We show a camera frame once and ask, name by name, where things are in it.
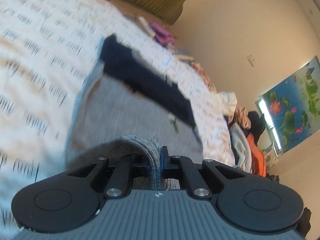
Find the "grey navy knit sweater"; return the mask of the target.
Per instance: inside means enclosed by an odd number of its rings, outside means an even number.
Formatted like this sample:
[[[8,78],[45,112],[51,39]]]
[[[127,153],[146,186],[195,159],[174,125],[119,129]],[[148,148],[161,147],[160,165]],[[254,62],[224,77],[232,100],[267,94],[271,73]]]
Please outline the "grey navy knit sweater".
[[[144,155],[155,163],[156,189],[178,189],[161,174],[161,147],[171,155],[202,161],[203,147],[187,100],[168,77],[135,50],[107,37],[83,97],[68,142],[69,168],[107,157]]]

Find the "light blue garment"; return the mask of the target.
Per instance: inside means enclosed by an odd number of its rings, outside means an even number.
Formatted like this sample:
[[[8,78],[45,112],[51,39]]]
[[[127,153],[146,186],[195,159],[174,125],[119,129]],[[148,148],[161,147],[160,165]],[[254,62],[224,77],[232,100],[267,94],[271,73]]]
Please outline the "light blue garment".
[[[235,165],[250,173],[252,169],[252,155],[249,143],[240,126],[234,123],[230,128],[232,150],[235,156]]]

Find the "orange garment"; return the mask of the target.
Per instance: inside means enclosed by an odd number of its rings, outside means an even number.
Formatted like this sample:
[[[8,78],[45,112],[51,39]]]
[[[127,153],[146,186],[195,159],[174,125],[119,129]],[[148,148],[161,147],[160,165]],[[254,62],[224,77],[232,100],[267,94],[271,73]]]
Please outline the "orange garment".
[[[251,150],[253,173],[261,177],[266,177],[266,161],[263,152],[257,147],[254,142],[253,134],[247,136],[247,142]]]

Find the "peach crumpled garment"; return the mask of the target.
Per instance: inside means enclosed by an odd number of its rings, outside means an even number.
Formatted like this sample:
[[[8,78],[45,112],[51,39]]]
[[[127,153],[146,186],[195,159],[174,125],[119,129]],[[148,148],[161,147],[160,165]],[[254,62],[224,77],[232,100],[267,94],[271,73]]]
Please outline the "peach crumpled garment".
[[[251,121],[248,117],[248,111],[246,107],[236,106],[233,119],[238,123],[240,127],[244,129],[251,128]]]

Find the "black garment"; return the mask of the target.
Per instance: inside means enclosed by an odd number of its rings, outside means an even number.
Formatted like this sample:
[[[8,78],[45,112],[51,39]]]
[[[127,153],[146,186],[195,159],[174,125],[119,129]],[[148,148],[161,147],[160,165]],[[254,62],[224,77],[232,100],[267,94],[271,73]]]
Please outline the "black garment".
[[[264,115],[259,115],[256,111],[250,111],[248,113],[248,118],[251,121],[250,133],[253,135],[254,143],[257,145],[260,136],[265,131],[265,117]]]

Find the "white quilted garment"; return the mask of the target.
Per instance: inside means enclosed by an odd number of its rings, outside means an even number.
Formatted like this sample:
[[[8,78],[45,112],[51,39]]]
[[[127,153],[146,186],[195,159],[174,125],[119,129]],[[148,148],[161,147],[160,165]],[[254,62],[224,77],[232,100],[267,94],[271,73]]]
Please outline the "white quilted garment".
[[[233,116],[238,104],[238,100],[234,92],[219,92],[219,107],[224,116]]]

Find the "red floral pillow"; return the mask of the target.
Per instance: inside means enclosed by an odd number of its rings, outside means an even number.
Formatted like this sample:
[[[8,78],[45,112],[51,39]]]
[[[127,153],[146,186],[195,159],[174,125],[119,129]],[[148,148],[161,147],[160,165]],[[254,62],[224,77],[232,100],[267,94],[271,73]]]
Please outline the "red floral pillow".
[[[201,64],[199,62],[194,62],[192,61],[190,63],[190,66],[197,72],[197,74],[201,77],[201,79],[203,80],[204,84],[207,86],[208,90],[210,92],[216,93],[216,87],[215,85],[212,83],[210,77],[208,76],[208,74],[206,73],[206,71],[202,68]]]

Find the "lotus flower curtain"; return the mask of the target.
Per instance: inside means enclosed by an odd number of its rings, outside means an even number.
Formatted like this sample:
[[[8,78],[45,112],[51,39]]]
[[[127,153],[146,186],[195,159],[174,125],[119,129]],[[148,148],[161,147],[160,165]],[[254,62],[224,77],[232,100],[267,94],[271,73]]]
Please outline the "lotus flower curtain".
[[[284,154],[318,132],[318,57],[261,95],[255,104],[264,115],[277,155]]]

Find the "purple garment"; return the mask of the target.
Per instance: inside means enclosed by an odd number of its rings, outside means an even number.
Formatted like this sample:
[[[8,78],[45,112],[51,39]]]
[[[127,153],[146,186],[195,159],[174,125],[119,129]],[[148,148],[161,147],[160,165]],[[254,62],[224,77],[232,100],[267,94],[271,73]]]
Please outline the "purple garment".
[[[150,22],[149,23],[151,29],[155,32],[155,39],[158,43],[160,43],[162,46],[167,46],[168,44],[175,44],[174,36],[170,31],[163,28],[160,24],[156,22]]]

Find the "white power strip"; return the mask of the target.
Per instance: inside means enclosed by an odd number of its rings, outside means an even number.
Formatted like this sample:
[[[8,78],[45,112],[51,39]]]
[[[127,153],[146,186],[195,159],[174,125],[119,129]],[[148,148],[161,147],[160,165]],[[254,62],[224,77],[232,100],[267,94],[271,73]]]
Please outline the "white power strip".
[[[137,21],[141,24],[141,26],[144,28],[144,30],[149,34],[151,38],[155,38],[155,31],[152,29],[152,27],[149,25],[149,23],[143,16],[138,16]]]

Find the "white script-print bedspread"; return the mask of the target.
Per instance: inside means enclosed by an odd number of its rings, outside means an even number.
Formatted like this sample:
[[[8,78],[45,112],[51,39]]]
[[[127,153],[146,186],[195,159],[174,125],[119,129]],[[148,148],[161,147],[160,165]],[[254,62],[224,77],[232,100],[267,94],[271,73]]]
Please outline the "white script-print bedspread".
[[[1,239],[18,233],[18,190],[65,170],[79,103],[111,34],[190,100],[204,158],[235,164],[217,93],[112,3],[1,0]]]

